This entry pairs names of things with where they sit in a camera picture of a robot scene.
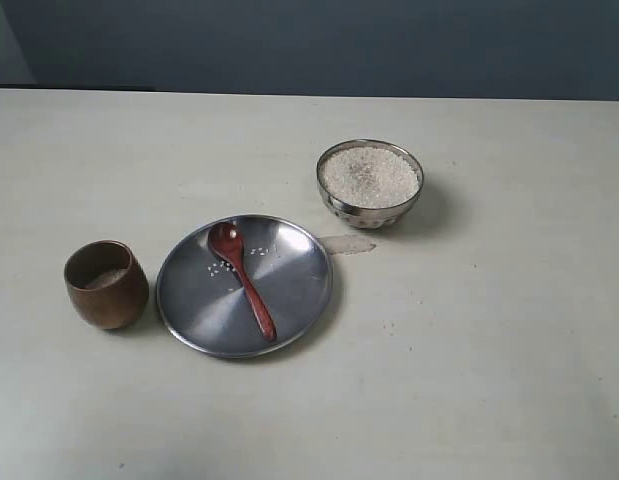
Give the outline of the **steel bowl of rice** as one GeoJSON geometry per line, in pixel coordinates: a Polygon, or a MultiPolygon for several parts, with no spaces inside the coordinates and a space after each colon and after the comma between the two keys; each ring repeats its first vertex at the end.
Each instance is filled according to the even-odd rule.
{"type": "Polygon", "coordinates": [[[323,204],[358,229],[389,226],[421,195],[424,171],[407,150],[389,142],[354,139],[327,149],[316,164],[323,204]]]}

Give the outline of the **red wooden spoon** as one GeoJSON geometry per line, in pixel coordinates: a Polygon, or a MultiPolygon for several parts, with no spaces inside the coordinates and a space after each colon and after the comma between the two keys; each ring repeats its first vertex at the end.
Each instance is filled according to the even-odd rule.
{"type": "Polygon", "coordinates": [[[209,231],[207,243],[214,254],[228,262],[235,270],[263,338],[268,342],[275,341],[275,324],[244,268],[244,238],[239,229],[233,223],[218,222],[209,231]]]}

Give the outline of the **round steel plate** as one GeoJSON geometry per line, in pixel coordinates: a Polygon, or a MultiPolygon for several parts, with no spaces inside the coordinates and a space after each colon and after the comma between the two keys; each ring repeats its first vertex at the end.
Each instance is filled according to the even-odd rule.
{"type": "Polygon", "coordinates": [[[233,266],[209,245],[214,226],[181,240],[165,259],[155,285],[168,330],[189,347],[219,358],[249,358],[278,350],[304,335],[325,311],[333,268],[320,242],[304,228],[266,215],[228,218],[243,240],[243,265],[271,314],[274,340],[263,336],[233,266]]]}

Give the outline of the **brown wooden cup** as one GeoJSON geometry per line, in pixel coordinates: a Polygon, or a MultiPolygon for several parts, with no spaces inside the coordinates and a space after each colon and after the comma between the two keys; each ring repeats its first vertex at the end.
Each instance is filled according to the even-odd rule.
{"type": "Polygon", "coordinates": [[[68,258],[63,274],[68,298],[87,323],[116,330],[143,315],[149,283],[126,244],[115,240],[89,243],[68,258]]]}

